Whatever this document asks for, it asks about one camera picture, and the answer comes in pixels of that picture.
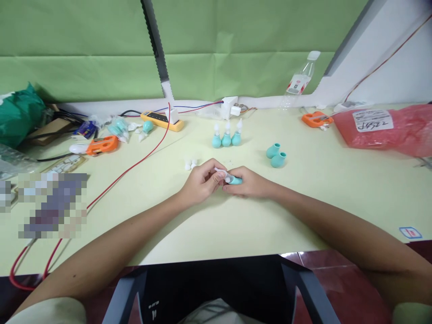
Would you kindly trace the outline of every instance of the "cardboard box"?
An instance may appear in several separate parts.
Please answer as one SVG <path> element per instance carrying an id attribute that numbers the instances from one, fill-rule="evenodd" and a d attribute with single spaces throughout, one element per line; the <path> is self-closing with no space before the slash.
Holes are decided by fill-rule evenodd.
<path id="1" fill-rule="evenodd" d="M 54 111 L 59 111 L 59 109 L 57 108 L 57 106 L 55 104 L 47 105 L 47 107 L 51 108 Z M 54 132 L 59 132 L 59 131 L 68 131 L 69 129 L 72 128 L 72 126 L 73 125 L 70 122 L 68 122 L 67 120 L 57 118 L 57 119 L 54 119 L 52 122 L 46 124 L 44 127 L 39 128 L 38 130 L 31 133 L 28 136 L 28 138 L 31 138 L 31 137 L 34 137 L 34 136 L 40 135 L 40 134 L 54 133 Z M 48 135 L 48 136 L 40 137 L 37 139 L 30 139 L 29 141 L 30 141 L 30 143 L 32 143 L 34 145 L 46 146 L 49 143 L 51 143 L 53 140 L 55 140 L 56 138 L 58 138 L 62 135 L 63 134 Z"/>

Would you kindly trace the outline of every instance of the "plastic water bottle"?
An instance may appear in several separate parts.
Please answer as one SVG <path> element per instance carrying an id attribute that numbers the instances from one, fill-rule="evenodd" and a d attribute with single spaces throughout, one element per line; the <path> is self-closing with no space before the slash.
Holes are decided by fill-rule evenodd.
<path id="1" fill-rule="evenodd" d="M 307 62 L 301 69 L 292 76 L 291 82 L 283 95 L 282 101 L 279 105 L 280 108 L 295 107 L 298 98 L 305 90 L 307 84 L 312 79 L 315 70 L 315 61 L 321 52 L 312 51 L 307 56 Z"/>

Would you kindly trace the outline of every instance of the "clear plastic bag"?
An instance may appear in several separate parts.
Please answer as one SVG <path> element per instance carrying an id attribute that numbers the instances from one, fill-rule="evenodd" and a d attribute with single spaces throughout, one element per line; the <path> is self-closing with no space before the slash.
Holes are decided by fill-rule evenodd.
<path id="1" fill-rule="evenodd" d="M 394 149 L 412 157 L 432 156 L 432 105 L 401 110 L 350 110 L 334 115 L 333 119 L 349 147 Z"/>

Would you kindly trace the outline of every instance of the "black chair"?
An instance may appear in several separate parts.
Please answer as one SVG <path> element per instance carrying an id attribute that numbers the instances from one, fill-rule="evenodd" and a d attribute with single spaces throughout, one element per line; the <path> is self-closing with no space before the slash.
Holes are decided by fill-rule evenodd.
<path id="1" fill-rule="evenodd" d="M 142 266 L 120 279 L 103 324 L 127 324 L 136 295 L 144 324 L 177 324 L 218 298 L 263 323 L 292 323 L 296 287 L 313 323 L 340 323 L 311 270 L 268 255 Z"/>

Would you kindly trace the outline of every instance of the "green plastic bag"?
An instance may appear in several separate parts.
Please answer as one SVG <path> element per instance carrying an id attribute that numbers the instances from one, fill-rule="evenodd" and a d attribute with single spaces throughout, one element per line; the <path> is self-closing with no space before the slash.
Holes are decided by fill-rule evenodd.
<path id="1" fill-rule="evenodd" d="M 27 89 L 3 99 L 0 105 L 0 143 L 16 148 L 35 130 L 42 118 L 45 104 L 29 83 Z"/>

